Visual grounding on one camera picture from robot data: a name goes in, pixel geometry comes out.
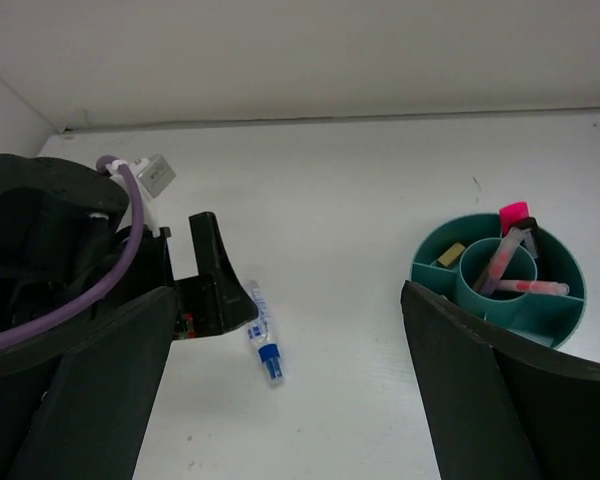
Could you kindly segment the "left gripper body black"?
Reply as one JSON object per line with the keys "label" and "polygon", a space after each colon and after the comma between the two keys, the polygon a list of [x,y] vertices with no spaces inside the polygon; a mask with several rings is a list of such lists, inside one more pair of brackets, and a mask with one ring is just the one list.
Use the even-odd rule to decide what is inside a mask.
{"label": "left gripper body black", "polygon": [[56,157],[0,154],[0,354],[69,319],[174,284],[168,229],[144,224],[134,175]]}

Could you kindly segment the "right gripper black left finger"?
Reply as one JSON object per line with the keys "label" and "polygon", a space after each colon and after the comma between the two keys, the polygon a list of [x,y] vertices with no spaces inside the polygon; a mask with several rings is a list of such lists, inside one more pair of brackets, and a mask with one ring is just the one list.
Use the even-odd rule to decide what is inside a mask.
{"label": "right gripper black left finger", "polygon": [[0,479],[130,479],[178,304],[157,288],[0,355]]}

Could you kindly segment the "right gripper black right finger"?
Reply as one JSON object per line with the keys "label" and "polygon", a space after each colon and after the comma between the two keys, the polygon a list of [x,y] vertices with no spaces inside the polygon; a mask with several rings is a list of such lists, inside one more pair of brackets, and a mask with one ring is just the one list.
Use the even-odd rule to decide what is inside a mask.
{"label": "right gripper black right finger", "polygon": [[600,479],[600,363],[407,281],[404,329],[443,479]]}

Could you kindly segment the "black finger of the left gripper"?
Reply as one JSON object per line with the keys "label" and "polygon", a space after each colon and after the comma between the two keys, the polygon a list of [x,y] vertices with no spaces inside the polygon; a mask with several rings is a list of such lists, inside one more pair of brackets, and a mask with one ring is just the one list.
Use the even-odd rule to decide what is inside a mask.
{"label": "black finger of the left gripper", "polygon": [[215,214],[193,215],[189,225],[198,274],[175,282],[180,307],[176,340],[224,335],[258,317],[229,260]]}

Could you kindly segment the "clear glue bottle blue cap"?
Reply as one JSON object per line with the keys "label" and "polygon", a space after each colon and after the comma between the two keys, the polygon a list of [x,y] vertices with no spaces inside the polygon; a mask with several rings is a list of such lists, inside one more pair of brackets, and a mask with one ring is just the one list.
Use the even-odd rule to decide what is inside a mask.
{"label": "clear glue bottle blue cap", "polygon": [[247,336],[269,385],[275,387],[284,382],[284,372],[272,317],[258,282],[248,280],[245,289],[257,307],[257,317],[247,324]]}

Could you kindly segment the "purple pastel pen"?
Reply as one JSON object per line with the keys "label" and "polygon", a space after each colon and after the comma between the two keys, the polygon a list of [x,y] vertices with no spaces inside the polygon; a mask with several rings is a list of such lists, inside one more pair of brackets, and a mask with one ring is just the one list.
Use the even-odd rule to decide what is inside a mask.
{"label": "purple pastel pen", "polygon": [[516,227],[512,227],[502,238],[485,270],[474,285],[474,290],[477,293],[490,296],[495,291],[523,239],[523,231]]}

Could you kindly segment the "small yellow eraser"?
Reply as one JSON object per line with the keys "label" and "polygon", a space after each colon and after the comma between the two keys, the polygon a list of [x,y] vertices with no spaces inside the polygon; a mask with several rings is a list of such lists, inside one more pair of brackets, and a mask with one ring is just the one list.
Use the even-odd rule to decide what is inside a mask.
{"label": "small yellow eraser", "polygon": [[451,268],[459,261],[465,250],[466,247],[463,244],[456,242],[448,247],[437,258],[436,262],[444,268]]}

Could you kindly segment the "blue cap black highlighter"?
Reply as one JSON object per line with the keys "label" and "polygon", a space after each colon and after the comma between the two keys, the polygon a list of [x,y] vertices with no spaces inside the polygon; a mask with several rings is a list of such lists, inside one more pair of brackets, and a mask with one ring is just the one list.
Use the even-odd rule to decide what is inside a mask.
{"label": "blue cap black highlighter", "polygon": [[538,224],[534,217],[519,220],[514,227],[523,233],[523,243],[534,260],[541,258],[541,242],[538,237]]}

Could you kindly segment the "pink red pen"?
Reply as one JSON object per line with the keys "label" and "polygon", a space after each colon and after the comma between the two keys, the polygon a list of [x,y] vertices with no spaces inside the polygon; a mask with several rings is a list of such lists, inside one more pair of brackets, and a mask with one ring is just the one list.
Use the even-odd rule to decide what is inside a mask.
{"label": "pink red pen", "polygon": [[542,280],[500,280],[496,289],[498,291],[530,293],[549,296],[567,296],[570,288],[565,283]]}

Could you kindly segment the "pink cap black highlighter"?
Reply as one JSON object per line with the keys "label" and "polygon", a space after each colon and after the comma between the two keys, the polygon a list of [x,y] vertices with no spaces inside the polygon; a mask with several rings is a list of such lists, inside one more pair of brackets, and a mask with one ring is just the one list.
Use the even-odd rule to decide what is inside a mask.
{"label": "pink cap black highlighter", "polygon": [[524,201],[515,202],[502,207],[499,210],[502,234],[506,235],[514,224],[527,217],[529,217],[529,207]]}

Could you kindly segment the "teal round compartment organizer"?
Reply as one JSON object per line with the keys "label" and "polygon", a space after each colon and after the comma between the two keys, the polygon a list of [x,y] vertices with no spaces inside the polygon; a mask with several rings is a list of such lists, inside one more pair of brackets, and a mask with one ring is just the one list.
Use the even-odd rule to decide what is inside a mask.
{"label": "teal round compartment organizer", "polygon": [[533,226],[509,255],[492,292],[477,282],[502,244],[495,213],[458,217],[433,230],[416,250],[410,280],[482,320],[556,349],[576,331],[586,285],[575,257],[550,232]]}

